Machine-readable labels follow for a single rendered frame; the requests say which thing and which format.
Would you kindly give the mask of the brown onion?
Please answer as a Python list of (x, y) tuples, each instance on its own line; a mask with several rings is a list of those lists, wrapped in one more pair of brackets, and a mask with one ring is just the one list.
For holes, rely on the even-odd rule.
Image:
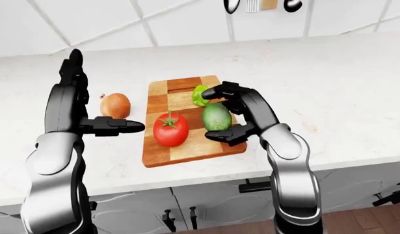
[(100, 112), (102, 116), (110, 116), (116, 119), (126, 119), (131, 112), (129, 99), (121, 93), (113, 93), (100, 96)]

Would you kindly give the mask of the green avocado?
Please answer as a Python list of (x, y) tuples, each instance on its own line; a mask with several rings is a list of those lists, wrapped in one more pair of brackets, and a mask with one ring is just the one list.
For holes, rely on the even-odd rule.
[(227, 130), (232, 126), (232, 116), (222, 103), (212, 103), (203, 109), (202, 122), (208, 131)]

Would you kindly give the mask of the red tomato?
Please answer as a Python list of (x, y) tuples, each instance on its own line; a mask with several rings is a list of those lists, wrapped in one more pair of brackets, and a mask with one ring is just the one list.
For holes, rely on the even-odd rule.
[(187, 120), (171, 110), (158, 117), (153, 126), (153, 136), (157, 143), (173, 148), (185, 142), (189, 135)]

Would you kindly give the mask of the green bell pepper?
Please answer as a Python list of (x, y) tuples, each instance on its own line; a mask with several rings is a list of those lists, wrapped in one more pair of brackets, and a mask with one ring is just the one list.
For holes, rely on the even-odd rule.
[(205, 107), (209, 103), (208, 99), (204, 99), (202, 97), (202, 93), (207, 89), (208, 89), (207, 85), (202, 85), (202, 84), (194, 88), (194, 91), (191, 96), (194, 105), (198, 107)]

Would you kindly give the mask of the black hanging ladle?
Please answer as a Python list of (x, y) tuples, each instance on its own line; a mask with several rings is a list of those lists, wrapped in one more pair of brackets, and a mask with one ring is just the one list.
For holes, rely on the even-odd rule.
[(225, 11), (229, 14), (233, 14), (237, 10), (240, 0), (223, 0), (223, 4)]

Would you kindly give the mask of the grey cabinet door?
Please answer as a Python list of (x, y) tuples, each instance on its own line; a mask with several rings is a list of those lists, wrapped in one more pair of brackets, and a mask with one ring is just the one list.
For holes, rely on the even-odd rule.
[(98, 205), (92, 222), (98, 234), (164, 234), (170, 228), (163, 222), (166, 210), (174, 219), (176, 231), (187, 231), (179, 205), (170, 188), (140, 190), (91, 196)]
[(246, 181), (221, 181), (173, 187), (188, 230), (193, 230), (190, 208), (194, 207), (198, 229), (247, 224), (274, 216), (272, 192), (263, 190), (241, 194), (238, 186)]

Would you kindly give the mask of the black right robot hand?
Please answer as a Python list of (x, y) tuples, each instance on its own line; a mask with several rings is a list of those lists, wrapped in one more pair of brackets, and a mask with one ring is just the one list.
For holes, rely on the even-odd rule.
[(252, 135), (261, 135), (264, 130), (279, 124), (279, 120), (265, 99), (255, 89), (242, 87), (238, 83), (223, 81), (220, 85), (202, 93), (204, 99), (224, 98), (222, 104), (233, 114), (243, 115), (246, 124), (236, 124), (227, 130), (208, 131), (205, 137), (215, 142), (236, 146)]

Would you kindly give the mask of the white hanging spatula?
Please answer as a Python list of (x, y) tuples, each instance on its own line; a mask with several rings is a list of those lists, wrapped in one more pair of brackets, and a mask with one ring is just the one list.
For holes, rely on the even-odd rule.
[(257, 13), (260, 11), (260, 0), (245, 0), (245, 12)]

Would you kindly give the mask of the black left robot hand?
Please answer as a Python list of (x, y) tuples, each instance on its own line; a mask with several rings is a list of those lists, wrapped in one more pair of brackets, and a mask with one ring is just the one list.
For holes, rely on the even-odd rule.
[(71, 132), (78, 135), (115, 137), (119, 134), (137, 133), (145, 125), (132, 120), (114, 119), (110, 116), (88, 118), (88, 77), (83, 71), (83, 55), (72, 50), (63, 60), (59, 70), (60, 82), (51, 89), (45, 112), (45, 132)]

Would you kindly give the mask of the checkered wooden cutting board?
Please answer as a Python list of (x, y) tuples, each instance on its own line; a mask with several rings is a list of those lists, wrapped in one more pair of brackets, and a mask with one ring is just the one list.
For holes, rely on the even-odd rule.
[[(194, 105), (191, 96), (195, 87), (206, 85), (214, 87), (220, 84), (215, 75), (153, 81), (148, 87), (146, 109), (146, 128), (142, 163), (147, 168), (160, 167), (177, 163), (186, 163), (201, 159), (222, 157), (244, 153), (244, 142), (230, 147), (223, 142), (214, 142), (205, 137), (206, 128), (202, 122), (202, 107)], [(189, 127), (189, 134), (184, 143), (174, 148), (161, 146), (153, 136), (154, 123), (169, 111), (182, 115)]]

